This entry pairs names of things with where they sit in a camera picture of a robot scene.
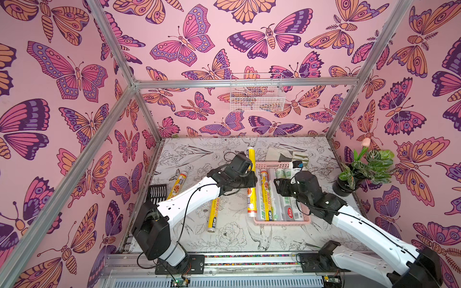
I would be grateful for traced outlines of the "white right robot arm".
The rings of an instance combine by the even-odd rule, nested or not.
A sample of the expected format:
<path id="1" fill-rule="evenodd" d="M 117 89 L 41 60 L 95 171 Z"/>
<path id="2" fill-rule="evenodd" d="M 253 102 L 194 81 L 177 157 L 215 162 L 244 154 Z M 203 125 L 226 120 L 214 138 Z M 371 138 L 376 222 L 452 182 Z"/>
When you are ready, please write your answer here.
<path id="1" fill-rule="evenodd" d="M 300 171 L 292 179 L 274 180 L 276 191 L 308 207 L 310 213 L 359 240 L 375 255 L 343 248 L 329 241 L 319 250 L 323 269 L 348 270 L 387 288 L 440 288 L 443 272 L 439 256 L 430 248 L 416 248 L 370 222 L 336 194 L 323 192 L 317 177 Z"/>

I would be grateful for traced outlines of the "green striped folded cloth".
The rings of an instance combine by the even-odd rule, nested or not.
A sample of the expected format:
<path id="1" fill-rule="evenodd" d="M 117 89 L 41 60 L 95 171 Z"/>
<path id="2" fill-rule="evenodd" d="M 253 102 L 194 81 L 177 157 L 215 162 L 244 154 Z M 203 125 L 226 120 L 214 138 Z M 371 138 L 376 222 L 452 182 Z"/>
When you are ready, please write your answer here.
<path id="1" fill-rule="evenodd" d="M 307 152 L 290 151 L 290 150 L 284 150 L 281 148 L 269 147 L 267 154 L 265 156 L 266 162 L 288 163 L 290 164 L 290 166 L 291 166 L 291 163 L 295 160 L 301 160 L 303 162 L 304 166 L 302 170 L 308 169 L 309 155 Z"/>

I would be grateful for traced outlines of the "yellow red wrap roll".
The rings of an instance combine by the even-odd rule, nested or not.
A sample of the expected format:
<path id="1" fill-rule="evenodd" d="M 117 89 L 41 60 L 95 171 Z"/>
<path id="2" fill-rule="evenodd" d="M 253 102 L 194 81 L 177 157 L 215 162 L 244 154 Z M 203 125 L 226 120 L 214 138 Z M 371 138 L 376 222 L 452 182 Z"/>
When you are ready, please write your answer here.
<path id="1" fill-rule="evenodd" d="M 257 215 L 257 202 L 256 202 L 256 184 L 257 184 L 257 177 L 256 177 L 256 153 L 255 149 L 252 146 L 247 148 L 248 158 L 251 161 L 251 184 L 252 186 L 247 190 L 248 196 L 248 205 L 247 205 L 247 213 L 249 217 L 255 218 Z"/>

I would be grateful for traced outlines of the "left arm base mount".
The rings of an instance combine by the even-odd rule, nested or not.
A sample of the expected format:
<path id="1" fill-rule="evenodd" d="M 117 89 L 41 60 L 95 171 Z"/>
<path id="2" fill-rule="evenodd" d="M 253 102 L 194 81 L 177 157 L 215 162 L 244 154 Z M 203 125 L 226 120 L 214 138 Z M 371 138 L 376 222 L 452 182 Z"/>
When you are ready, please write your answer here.
<path id="1" fill-rule="evenodd" d="M 172 266 L 169 262 L 158 264 L 155 275 L 181 274 L 193 275 L 203 274 L 205 268 L 204 254 L 186 254 L 186 257 L 177 265 Z"/>

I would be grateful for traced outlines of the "potted green plant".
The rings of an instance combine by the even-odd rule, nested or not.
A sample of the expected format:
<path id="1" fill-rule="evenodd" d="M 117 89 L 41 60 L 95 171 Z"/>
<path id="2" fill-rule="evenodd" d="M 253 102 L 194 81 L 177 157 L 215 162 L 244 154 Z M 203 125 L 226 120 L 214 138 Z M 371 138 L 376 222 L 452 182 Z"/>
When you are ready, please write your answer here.
<path id="1" fill-rule="evenodd" d="M 380 150 L 372 147 L 372 139 L 361 141 L 361 151 L 348 149 L 346 162 L 342 164 L 342 172 L 333 184 L 333 191 L 342 196 L 348 196 L 362 185 L 376 189 L 391 181 L 394 154 L 390 150 Z"/>

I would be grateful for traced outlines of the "pink plastic basket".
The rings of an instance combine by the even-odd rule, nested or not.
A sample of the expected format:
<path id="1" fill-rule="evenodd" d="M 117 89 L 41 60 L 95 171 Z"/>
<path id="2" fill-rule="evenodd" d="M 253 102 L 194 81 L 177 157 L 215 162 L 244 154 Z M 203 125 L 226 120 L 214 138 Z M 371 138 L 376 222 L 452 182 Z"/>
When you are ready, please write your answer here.
<path id="1" fill-rule="evenodd" d="M 257 162 L 256 188 L 257 215 L 254 224 L 268 226 L 302 226 L 311 223 L 307 215 L 309 209 L 303 204 L 296 204 L 293 198 L 276 193 L 273 180 L 276 176 L 289 178 L 292 175 L 290 162 Z"/>

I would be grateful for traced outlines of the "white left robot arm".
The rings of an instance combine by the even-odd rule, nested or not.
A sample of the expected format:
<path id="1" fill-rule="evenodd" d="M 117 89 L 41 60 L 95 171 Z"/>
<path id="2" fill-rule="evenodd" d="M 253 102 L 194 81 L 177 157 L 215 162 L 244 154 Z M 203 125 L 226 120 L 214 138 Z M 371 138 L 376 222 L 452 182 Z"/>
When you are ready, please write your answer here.
<path id="1" fill-rule="evenodd" d="M 229 164 L 210 170 L 206 177 L 188 190 L 158 204 L 142 204 L 132 226 L 132 235 L 147 260 L 159 265 L 178 266 L 186 262 L 187 252 L 179 240 L 172 240 L 173 228 L 184 224 L 188 213 L 235 189 L 256 187 L 255 165 L 244 153 Z"/>

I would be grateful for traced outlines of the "black slotted scoop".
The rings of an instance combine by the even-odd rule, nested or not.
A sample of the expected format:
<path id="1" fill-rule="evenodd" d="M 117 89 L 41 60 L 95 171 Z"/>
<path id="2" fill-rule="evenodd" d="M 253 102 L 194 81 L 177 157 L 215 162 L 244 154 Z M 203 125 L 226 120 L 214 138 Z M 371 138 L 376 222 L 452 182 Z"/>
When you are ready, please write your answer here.
<path id="1" fill-rule="evenodd" d="M 158 204 L 167 199 L 168 191 L 166 184 L 150 185 L 147 189 L 146 201 Z"/>

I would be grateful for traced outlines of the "white green wrap roll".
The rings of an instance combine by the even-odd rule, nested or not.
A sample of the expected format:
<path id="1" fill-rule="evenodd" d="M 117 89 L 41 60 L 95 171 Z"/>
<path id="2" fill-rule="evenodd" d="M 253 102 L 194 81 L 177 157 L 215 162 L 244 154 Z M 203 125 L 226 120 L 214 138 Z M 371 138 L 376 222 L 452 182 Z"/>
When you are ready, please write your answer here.
<path id="1" fill-rule="evenodd" d="M 290 168 L 285 169 L 284 173 L 285 173 L 285 178 L 290 180 L 290 183 L 293 184 L 294 183 L 294 179 L 293 179 L 294 174 L 292 172 L 292 169 L 290 169 Z M 297 221 L 297 222 L 303 222 L 304 221 L 304 214 L 300 211 L 300 208 L 298 207 L 296 199 L 290 196 L 290 197 L 288 197 L 288 200 L 290 201 L 290 205 L 291 205 L 291 208 L 292 208 L 294 220 Z"/>

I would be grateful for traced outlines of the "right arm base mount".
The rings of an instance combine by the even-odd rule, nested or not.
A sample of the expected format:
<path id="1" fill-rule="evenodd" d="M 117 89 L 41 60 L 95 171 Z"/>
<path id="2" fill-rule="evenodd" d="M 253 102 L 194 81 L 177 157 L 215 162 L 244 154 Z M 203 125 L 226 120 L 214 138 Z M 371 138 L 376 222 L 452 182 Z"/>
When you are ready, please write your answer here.
<path id="1" fill-rule="evenodd" d="M 333 262 L 333 252 L 341 244 L 337 241 L 328 241 L 317 252 L 298 253 L 296 256 L 297 262 L 301 265 L 301 269 L 306 272 L 349 272 L 339 268 Z"/>

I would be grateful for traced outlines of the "yellow blue label roll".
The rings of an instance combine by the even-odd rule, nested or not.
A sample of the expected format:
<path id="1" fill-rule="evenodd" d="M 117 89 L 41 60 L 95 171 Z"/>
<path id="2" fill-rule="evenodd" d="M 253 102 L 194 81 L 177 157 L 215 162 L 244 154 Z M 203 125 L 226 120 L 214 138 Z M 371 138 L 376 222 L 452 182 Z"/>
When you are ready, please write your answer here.
<path id="1" fill-rule="evenodd" d="M 219 212 L 220 199 L 214 199 L 211 204 L 210 217 L 208 221 L 207 232 L 214 233 L 217 227 L 217 217 Z"/>

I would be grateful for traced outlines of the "aluminium front rail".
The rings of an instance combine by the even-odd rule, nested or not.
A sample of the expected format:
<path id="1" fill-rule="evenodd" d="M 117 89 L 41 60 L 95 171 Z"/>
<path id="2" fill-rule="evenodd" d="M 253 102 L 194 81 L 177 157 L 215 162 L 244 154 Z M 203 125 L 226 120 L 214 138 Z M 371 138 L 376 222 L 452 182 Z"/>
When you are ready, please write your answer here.
<path id="1" fill-rule="evenodd" d="M 390 288 L 392 267 L 370 253 L 342 248 L 337 266 L 315 252 L 201 253 L 185 273 L 152 267 L 144 256 L 108 258 L 98 288 L 342 288 L 349 276 Z"/>

